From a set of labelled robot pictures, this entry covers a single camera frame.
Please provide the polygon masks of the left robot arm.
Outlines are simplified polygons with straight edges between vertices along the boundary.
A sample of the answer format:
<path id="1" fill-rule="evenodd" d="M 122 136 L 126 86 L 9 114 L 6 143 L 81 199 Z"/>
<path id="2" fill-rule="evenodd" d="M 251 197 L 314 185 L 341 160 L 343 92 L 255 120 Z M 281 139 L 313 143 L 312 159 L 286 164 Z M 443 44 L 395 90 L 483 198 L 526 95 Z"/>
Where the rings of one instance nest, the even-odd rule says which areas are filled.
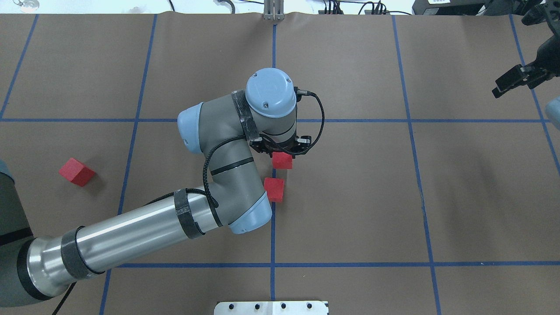
<path id="1" fill-rule="evenodd" d="M 181 139 L 205 157 L 202 187 L 179 189 L 60 237 L 33 235 L 2 162 L 1 307 L 67 296 L 78 281 L 224 225 L 240 235 L 268 223 L 272 209 L 252 151 L 294 157 L 316 144 L 297 134 L 303 96 L 319 99 L 282 70 L 264 68 L 248 78 L 246 88 L 183 110 L 177 118 Z"/>

